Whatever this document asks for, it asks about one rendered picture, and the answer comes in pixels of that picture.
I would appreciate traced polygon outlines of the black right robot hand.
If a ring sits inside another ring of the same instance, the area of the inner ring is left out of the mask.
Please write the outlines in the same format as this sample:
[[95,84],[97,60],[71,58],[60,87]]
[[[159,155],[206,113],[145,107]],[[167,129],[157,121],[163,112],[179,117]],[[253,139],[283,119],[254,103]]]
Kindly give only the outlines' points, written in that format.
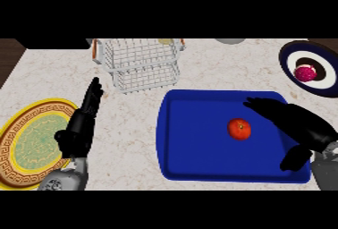
[[322,153],[338,141],[338,131],[314,112],[296,104],[284,104],[272,98],[249,98],[244,105],[272,121],[297,142],[281,162],[284,171],[297,172],[311,159],[314,151]]

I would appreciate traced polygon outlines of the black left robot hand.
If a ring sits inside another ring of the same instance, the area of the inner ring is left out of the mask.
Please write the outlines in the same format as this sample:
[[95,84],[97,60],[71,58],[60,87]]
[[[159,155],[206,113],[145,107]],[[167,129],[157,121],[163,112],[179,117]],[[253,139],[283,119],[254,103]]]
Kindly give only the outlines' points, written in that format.
[[95,137],[95,118],[104,96],[102,84],[95,77],[89,85],[82,107],[76,110],[69,127],[55,134],[64,158],[88,157]]

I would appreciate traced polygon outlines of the red tomato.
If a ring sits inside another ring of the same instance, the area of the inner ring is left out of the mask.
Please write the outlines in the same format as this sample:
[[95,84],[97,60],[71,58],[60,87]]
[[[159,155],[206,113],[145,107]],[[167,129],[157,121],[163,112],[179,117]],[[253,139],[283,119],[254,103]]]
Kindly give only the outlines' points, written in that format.
[[228,123],[228,132],[234,139],[247,140],[252,137],[252,124],[243,118],[231,119]]

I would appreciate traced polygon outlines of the blue rectangular tray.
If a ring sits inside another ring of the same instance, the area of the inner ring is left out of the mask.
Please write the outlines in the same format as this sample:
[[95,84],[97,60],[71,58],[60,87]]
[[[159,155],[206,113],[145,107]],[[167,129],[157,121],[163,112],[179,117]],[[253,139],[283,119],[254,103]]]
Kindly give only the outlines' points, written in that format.
[[[284,100],[275,91],[172,90],[157,119],[157,157],[164,177],[176,181],[306,183],[311,166],[283,171],[297,142],[272,121],[244,106],[249,98]],[[252,124],[252,137],[237,140],[231,119]]]

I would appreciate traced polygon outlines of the yellow patterned round plate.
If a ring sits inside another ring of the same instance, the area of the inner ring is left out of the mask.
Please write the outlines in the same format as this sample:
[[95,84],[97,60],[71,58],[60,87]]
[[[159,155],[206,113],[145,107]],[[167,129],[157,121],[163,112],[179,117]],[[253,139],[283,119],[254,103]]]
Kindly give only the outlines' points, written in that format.
[[26,106],[0,130],[0,189],[35,189],[49,173],[66,168],[55,133],[67,128],[77,105],[48,98]]

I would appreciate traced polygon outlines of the pink frosted cupcake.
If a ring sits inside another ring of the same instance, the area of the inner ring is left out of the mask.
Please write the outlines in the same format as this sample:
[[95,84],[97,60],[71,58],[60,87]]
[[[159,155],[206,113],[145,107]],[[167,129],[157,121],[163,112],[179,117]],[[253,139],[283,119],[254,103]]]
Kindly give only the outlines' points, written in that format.
[[309,64],[299,65],[294,69],[294,76],[303,82],[314,81],[318,77],[318,71],[315,66]]

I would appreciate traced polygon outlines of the navy and white round plate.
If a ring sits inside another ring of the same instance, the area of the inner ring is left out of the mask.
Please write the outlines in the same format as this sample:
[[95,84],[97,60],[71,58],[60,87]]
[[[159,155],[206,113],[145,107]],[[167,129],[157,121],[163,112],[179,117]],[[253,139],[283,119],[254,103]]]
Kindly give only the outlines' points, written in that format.
[[338,53],[321,43],[297,40],[280,52],[284,73],[309,93],[338,98]]

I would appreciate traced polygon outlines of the dark appliance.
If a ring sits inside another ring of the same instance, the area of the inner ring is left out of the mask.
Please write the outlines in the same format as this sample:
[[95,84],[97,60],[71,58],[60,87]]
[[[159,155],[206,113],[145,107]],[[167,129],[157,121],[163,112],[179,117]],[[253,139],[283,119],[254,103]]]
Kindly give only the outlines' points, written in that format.
[[91,38],[18,38],[18,42],[29,49],[89,49]]

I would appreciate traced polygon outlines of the grey round object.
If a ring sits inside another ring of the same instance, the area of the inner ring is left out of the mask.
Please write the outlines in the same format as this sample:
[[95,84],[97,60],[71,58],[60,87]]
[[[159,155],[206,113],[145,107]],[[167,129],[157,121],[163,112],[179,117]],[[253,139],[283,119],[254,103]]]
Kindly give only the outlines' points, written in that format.
[[216,38],[222,44],[237,45],[244,42],[246,38]]

